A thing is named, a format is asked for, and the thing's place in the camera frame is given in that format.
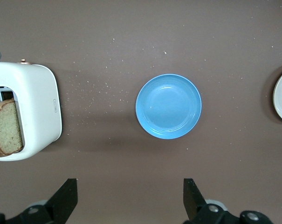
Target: toaster slot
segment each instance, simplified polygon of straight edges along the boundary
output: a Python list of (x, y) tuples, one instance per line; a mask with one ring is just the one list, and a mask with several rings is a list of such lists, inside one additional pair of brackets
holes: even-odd
[(17, 96), (10, 88), (5, 87), (5, 86), (0, 86), (0, 102), (7, 100), (7, 99), (12, 99), (12, 98), (14, 98), (14, 102), (15, 102), (15, 108), (16, 108), (17, 117), (19, 121), (20, 132), (21, 132), (21, 139), (23, 142), (23, 146), (25, 146), (25, 139), (24, 139), (24, 133), (23, 133), (22, 122), (21, 122), (21, 114), (20, 114), (20, 108), (19, 108)]
[(14, 98), (14, 93), (12, 91), (4, 91), (1, 92), (2, 100), (12, 99)]

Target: screw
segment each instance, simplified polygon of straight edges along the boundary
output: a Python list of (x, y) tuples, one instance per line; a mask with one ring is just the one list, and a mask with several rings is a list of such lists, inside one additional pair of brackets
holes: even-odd
[(247, 216), (248, 216), (249, 219), (251, 219), (253, 221), (258, 221), (259, 220), (259, 217), (256, 214), (252, 213), (252, 212), (249, 212), (247, 214)]
[(209, 210), (212, 211), (212, 212), (218, 212), (219, 209), (215, 206), (215, 205), (209, 205)]
[(37, 208), (30, 208), (30, 210), (28, 211), (29, 214), (34, 214), (36, 212), (38, 212)]

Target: brown table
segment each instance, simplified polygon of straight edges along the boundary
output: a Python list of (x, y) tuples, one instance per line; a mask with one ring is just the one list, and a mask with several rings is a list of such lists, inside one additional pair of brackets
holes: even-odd
[[(77, 178), (67, 223), (179, 224), (192, 177), (232, 214), (282, 223), (282, 119), (272, 103), (282, 0), (0, 0), (0, 52), (54, 72), (63, 118), (59, 140), (0, 162), (7, 217)], [(135, 115), (142, 86), (165, 73), (190, 79), (202, 98), (197, 125), (174, 140), (149, 135)]]

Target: white toaster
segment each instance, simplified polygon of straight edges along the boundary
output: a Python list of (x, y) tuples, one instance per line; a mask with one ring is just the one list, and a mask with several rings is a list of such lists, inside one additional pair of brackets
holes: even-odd
[(0, 157), (0, 161), (31, 157), (62, 133), (58, 88), (50, 69), (24, 61), (0, 62), (0, 101), (9, 94), (15, 100), (24, 147), (18, 153)]

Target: bread slice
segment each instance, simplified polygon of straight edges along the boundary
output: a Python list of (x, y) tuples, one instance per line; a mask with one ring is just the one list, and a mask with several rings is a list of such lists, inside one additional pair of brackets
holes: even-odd
[(23, 148), (15, 102), (0, 102), (0, 157), (19, 152)]

